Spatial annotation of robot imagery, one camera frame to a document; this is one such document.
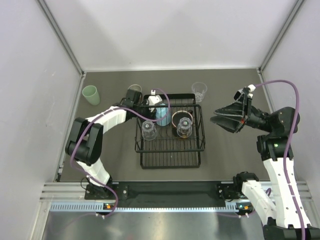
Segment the green cup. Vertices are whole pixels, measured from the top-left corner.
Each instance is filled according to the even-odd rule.
[[[98,105],[100,103],[100,96],[98,90],[93,85],[86,86],[82,90],[82,95],[92,105]]]

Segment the white wall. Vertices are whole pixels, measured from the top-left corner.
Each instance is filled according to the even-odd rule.
[[[300,94],[299,130],[293,137],[295,170],[307,181],[320,212],[320,1],[307,0],[267,65],[267,80],[285,79],[296,84]],[[295,106],[289,85],[269,85],[277,109]]]
[[[86,71],[258,67],[295,0],[46,0]]]
[[[0,1],[0,239],[30,234],[80,75],[35,0]]]

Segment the wire rack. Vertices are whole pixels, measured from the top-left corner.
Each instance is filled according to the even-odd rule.
[[[164,95],[160,95],[165,105],[156,108],[168,107]],[[155,124],[157,137],[154,140],[145,140],[142,136],[143,119],[138,118],[136,123],[135,151],[140,153],[140,165],[143,169],[165,168],[198,168],[201,164],[201,153],[205,149],[205,130],[202,109],[196,104],[195,95],[168,94],[170,100],[170,113],[186,111],[192,115],[192,134],[188,138],[180,138],[174,134],[171,118],[166,126]],[[140,106],[142,112],[146,112],[150,106]]]

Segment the dish rack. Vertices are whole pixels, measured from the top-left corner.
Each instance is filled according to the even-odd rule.
[[[143,103],[150,95],[143,97]],[[167,108],[168,101],[160,95],[164,105],[152,106]],[[137,118],[135,133],[135,151],[140,154],[140,165],[143,169],[168,169],[168,168],[198,168],[201,164],[201,152],[205,150],[206,138],[202,109],[196,104],[193,93],[168,94],[171,115],[178,111],[192,111],[192,134],[188,138],[179,138],[172,133],[172,122],[166,126],[154,123],[157,137],[154,140],[145,140],[142,135],[142,123],[145,121]],[[149,105],[141,105],[141,112],[150,112]],[[147,116],[155,119],[155,114]]]

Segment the blue cup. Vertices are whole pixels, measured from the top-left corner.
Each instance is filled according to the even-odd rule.
[[[160,120],[157,121],[156,124],[158,124],[159,126],[167,126],[170,122],[171,122],[171,112],[167,107],[156,107],[155,108],[156,112],[155,112],[155,119],[161,119],[163,118],[166,113],[168,112],[168,115]]]

